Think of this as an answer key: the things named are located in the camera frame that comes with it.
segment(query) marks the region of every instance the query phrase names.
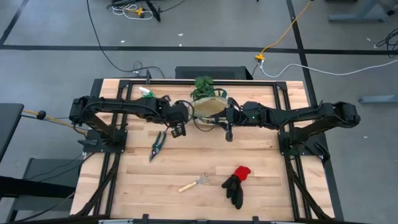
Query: green plant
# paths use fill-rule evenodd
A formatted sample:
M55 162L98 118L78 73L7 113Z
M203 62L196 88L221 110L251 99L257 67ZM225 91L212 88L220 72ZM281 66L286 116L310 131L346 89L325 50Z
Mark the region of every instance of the green plant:
M195 79L196 90L191 92L190 96L194 101L200 100L204 97L215 96L214 93L214 82L210 77L199 77Z

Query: gardening glove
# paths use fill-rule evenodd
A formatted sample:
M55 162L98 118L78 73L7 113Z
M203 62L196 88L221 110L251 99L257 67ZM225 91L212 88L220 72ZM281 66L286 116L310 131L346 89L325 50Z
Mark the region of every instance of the gardening glove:
M226 182L221 185L222 188L226 189L226 197L231 198L231 202L235 205L236 209L241 209L243 204L243 190L241 182L246 180L251 170L244 166L239 166L234 174L231 175Z

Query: red glove cuff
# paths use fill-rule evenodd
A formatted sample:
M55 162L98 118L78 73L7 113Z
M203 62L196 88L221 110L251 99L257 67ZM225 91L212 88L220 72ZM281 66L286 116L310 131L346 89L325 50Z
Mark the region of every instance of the red glove cuff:
M238 176L239 180L244 181L251 173L251 170L244 166L239 166L236 170L234 175Z

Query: concrete floor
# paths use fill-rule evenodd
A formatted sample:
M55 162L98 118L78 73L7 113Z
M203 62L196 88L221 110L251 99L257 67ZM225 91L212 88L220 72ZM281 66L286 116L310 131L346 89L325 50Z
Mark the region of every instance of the concrete floor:
M10 23L22 0L0 1L0 33ZM286 2L187 0L162 15L162 22L132 21L115 16L105 6L110 0L90 1L91 13L103 45L262 47L273 43L290 23ZM178 0L159 1L162 8ZM294 0L298 14L306 1ZM327 15L355 11L357 4L314 1L298 25L306 49L372 50L396 29L398 17L385 23L330 24ZM97 46L85 1L30 0L7 38L6 45ZM277 46L296 48L293 32ZM240 66L251 71L256 53L243 52L107 52L124 69L140 60L160 67L174 77L176 66ZM265 55L266 70L279 73L289 63L300 63L298 54ZM391 61L385 56L307 55L311 67L347 72ZM126 77L99 51L0 50L0 102L23 103L27 110L45 110L54 117L68 116L72 99L87 95L95 78ZM357 106L361 124L353 129L327 132L336 183L345 220L394 223L398 207L398 107L360 105L363 95L397 94L398 63L347 77L311 72L318 101L347 101ZM158 71L152 75L160 78ZM256 80L268 79L260 71ZM279 80L303 80L301 68L290 68ZM81 153L80 135L61 126L21 119L0 175L21 178L27 161L34 158L72 159ZM0 222L11 204L0 201ZM66 213L51 213L50 217Z

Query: wooden tabletop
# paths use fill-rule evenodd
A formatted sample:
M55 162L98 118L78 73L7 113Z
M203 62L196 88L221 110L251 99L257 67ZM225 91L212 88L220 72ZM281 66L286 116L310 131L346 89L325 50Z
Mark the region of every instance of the wooden tabletop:
M116 98L118 83L118 79L105 79L100 96ZM286 83L291 108L308 106L303 83ZM189 94L195 89L193 85L133 85L132 100L141 97L140 86L150 89L157 97L170 95L172 101L191 101ZM275 108L274 92L269 86L215 87L225 89L228 97L233 97L240 105L257 101ZM98 116L110 124L112 114L99 113ZM258 216L260 220L294 220L277 131L234 127L233 142L227 142L222 128L202 132L189 123L186 136L174 139L168 134L160 154L149 162L152 144L165 126L147 123L133 115L127 117L127 123L127 147L120 160L111 218L141 218L147 213L154 219L252 220L253 216ZM78 212L96 190L103 157L104 154L97 153L83 164L71 214ZM324 212L333 217L321 160L315 156L301 158L308 191ZM221 188L238 166L252 170L242 182L244 201L240 210L235 209L226 198L226 190ZM209 176L208 183L178 193L179 188L204 172ZM296 192L300 214L304 217L302 197L297 188ZM107 194L106 189L101 213L104 213Z

